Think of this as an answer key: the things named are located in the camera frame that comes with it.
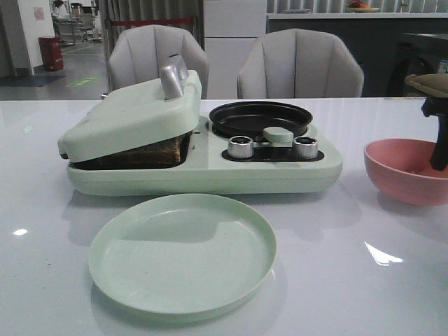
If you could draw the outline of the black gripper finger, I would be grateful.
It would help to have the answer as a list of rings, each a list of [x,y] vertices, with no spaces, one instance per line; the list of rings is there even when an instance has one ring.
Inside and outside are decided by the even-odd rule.
[[[438,119],[438,136],[430,165],[434,170],[443,171],[447,167],[447,98],[428,96],[421,110],[425,117]]]

